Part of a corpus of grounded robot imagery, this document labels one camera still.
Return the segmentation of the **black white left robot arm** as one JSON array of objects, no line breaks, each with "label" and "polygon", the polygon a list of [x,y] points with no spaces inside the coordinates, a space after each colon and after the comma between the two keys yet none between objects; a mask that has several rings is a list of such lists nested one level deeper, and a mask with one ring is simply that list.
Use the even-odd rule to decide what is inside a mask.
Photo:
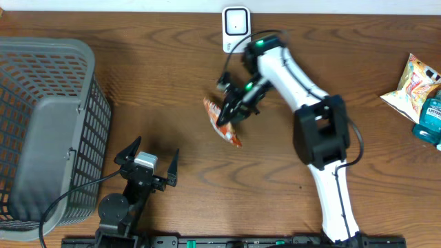
[{"label": "black white left robot arm", "polygon": [[141,214],[150,195],[165,191],[177,184],[179,151],[167,170],[167,176],[155,174],[158,158],[146,152],[139,152],[141,137],[120,151],[114,162],[120,166],[119,174],[127,181],[123,193],[112,193],[99,203],[99,228],[93,247],[142,247],[148,238],[136,232]]}]

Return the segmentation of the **teal mouthwash bottle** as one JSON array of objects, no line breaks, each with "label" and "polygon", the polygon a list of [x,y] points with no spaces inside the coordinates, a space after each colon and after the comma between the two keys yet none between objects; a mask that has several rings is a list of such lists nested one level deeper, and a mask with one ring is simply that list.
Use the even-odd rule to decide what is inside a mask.
[{"label": "teal mouthwash bottle", "polygon": [[440,144],[440,91],[427,99],[420,114],[418,124],[412,129],[413,135],[432,145]]}]

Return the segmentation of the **yellow snack bag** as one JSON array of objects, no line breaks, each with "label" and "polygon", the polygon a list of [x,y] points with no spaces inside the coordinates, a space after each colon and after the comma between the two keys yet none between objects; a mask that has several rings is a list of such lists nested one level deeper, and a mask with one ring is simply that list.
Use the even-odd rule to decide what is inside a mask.
[{"label": "yellow snack bag", "polygon": [[419,124],[424,102],[439,85],[440,73],[410,54],[397,89],[380,98],[401,115]]}]

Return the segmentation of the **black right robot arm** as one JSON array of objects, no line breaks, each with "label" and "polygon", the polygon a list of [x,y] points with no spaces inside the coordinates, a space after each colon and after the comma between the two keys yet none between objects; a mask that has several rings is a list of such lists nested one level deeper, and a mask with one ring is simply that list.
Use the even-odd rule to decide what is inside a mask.
[{"label": "black right robot arm", "polygon": [[258,114],[257,103],[275,89],[294,115],[293,145],[313,176],[322,210],[323,245],[356,247],[360,233],[347,189],[349,130],[360,131],[348,117],[345,102],[320,89],[294,61],[278,35],[249,42],[242,63],[251,78],[239,88],[224,69],[217,86],[225,99],[216,120],[221,127]]}]

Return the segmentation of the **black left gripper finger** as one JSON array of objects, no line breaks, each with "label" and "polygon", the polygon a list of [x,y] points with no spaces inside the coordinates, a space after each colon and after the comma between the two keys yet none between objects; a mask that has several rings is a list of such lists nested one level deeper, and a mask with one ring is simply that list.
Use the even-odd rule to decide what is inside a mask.
[{"label": "black left gripper finger", "polygon": [[124,165],[127,162],[133,161],[140,144],[141,136],[138,136],[130,145],[128,145],[125,149],[123,149],[115,156],[114,162],[117,165]]},{"label": "black left gripper finger", "polygon": [[179,149],[176,150],[172,162],[170,163],[170,166],[167,170],[167,184],[172,187],[175,187],[177,184],[178,158],[179,158]]}]

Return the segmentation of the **red orange snack packet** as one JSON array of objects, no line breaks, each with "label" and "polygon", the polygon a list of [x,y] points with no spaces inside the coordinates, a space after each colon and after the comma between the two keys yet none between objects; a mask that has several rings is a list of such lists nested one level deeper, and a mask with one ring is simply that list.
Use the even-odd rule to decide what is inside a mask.
[{"label": "red orange snack packet", "polygon": [[219,106],[217,106],[215,102],[209,100],[207,97],[203,99],[203,105],[208,114],[209,121],[212,124],[216,133],[228,143],[232,144],[235,147],[241,148],[243,145],[237,137],[236,130],[233,128],[231,123],[225,124],[223,126],[217,126],[216,122],[221,113],[221,109],[219,108]]}]

